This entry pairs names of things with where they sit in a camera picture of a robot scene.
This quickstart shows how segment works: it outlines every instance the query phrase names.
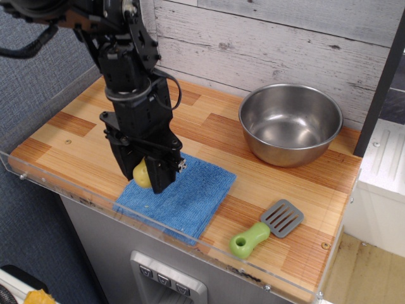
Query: gray carpet wall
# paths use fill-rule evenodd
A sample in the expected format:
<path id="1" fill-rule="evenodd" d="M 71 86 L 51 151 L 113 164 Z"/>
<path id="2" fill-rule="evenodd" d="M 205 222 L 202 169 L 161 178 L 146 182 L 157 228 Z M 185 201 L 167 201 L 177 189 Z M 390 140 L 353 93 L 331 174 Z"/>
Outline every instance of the gray carpet wall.
<path id="1" fill-rule="evenodd" d="M 22 48 L 44 29 L 0 9 L 1 48 Z M 0 57 L 0 150 L 10 153 L 99 77 L 69 29 L 32 59 Z M 0 164 L 0 266 L 7 264 L 44 282 L 62 304 L 101 303 L 55 195 Z"/>

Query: hole in handle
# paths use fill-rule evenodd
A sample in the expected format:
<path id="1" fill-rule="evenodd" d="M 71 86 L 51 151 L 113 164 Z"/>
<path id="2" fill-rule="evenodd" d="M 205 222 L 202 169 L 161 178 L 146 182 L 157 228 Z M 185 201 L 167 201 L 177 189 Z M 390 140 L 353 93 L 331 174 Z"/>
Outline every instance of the hole in handle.
<path id="1" fill-rule="evenodd" d="M 246 239 L 244 237 L 238 237 L 235 242 L 239 247 L 246 245 Z"/>

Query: button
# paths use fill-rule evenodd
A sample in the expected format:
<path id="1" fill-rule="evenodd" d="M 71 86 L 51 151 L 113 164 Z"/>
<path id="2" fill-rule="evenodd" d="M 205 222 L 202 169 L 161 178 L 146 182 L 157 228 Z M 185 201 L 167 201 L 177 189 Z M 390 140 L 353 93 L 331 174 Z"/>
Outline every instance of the button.
<path id="1" fill-rule="evenodd" d="M 160 284 L 165 285 L 167 287 L 171 286 L 171 282 L 169 278 L 162 276 L 161 274 L 158 274 L 158 281 Z"/>
<path id="2" fill-rule="evenodd" d="M 180 285 L 179 283 L 176 283 L 176 289 L 182 295 L 190 296 L 190 289 L 188 289 L 187 287 Z"/>
<path id="3" fill-rule="evenodd" d="M 140 272 L 147 277 L 153 277 L 152 270 L 146 268 L 145 266 L 139 265 Z"/>

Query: screw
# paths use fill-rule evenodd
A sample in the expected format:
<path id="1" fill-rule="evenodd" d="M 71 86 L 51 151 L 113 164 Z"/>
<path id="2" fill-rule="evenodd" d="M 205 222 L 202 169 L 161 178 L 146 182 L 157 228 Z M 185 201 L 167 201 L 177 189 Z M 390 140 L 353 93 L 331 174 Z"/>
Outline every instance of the screw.
<path id="1" fill-rule="evenodd" d="M 330 244 L 329 244 L 329 243 L 326 243 L 326 242 L 323 242 L 323 243 L 321 244 L 321 247 L 322 247 L 322 249 L 328 250 L 328 249 L 330 248 Z"/>

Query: control panel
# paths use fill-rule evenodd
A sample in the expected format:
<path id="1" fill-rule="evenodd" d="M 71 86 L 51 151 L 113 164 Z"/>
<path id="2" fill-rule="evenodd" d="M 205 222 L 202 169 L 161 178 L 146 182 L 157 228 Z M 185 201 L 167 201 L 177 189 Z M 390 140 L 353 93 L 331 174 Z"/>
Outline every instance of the control panel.
<path id="1" fill-rule="evenodd" d="M 169 265 L 133 251 L 131 266 L 143 304 L 208 304 L 207 287 Z"/>

